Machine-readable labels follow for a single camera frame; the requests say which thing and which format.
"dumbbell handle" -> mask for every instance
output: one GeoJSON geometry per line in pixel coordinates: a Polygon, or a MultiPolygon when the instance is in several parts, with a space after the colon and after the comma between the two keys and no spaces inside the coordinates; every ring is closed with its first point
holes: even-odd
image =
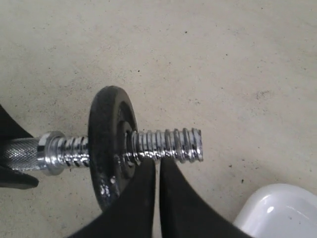
{"type": "MultiPolygon", "coordinates": [[[[130,163],[163,157],[182,163],[203,160],[201,131],[194,128],[154,133],[134,131],[125,134],[124,147],[125,153],[120,156],[130,163]]],[[[18,171],[42,170],[47,175],[58,175],[65,168],[88,167],[88,138],[49,132],[39,138],[5,141],[0,145],[0,165],[18,171]]]]}

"white object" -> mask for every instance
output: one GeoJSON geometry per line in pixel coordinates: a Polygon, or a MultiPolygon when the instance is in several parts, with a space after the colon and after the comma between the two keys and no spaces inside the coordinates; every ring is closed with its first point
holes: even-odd
{"type": "Polygon", "coordinates": [[[234,225],[255,238],[316,238],[317,196],[288,184],[262,187],[234,225]]]}

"dumbbell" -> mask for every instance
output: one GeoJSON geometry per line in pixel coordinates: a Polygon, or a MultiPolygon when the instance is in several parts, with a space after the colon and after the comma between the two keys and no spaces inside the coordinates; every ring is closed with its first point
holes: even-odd
{"type": "Polygon", "coordinates": [[[103,88],[93,99],[88,136],[66,137],[53,131],[5,141],[0,151],[0,165],[17,171],[41,170],[56,176],[65,168],[89,167],[102,210],[118,198],[143,160],[203,160],[200,130],[138,132],[131,101],[116,86],[103,88]]]}

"gray floor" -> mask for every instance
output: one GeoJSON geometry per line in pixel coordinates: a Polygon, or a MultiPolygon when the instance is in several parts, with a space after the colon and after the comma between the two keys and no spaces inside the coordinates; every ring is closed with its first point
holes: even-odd
{"type": "MultiPolygon", "coordinates": [[[[5,0],[0,101],[33,135],[78,135],[96,92],[123,87],[140,129],[202,130],[205,161],[180,168],[233,221],[266,184],[317,194],[316,10],[315,0],[5,0]]],[[[100,214],[88,170],[32,174],[38,188],[1,189],[1,237],[60,238],[100,214]]]]}

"knurled grip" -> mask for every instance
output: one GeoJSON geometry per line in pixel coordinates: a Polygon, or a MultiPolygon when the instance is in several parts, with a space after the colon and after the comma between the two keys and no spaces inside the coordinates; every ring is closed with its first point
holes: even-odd
{"type": "Polygon", "coordinates": [[[37,148],[39,138],[23,138],[0,144],[0,165],[18,171],[39,170],[37,148]]]}

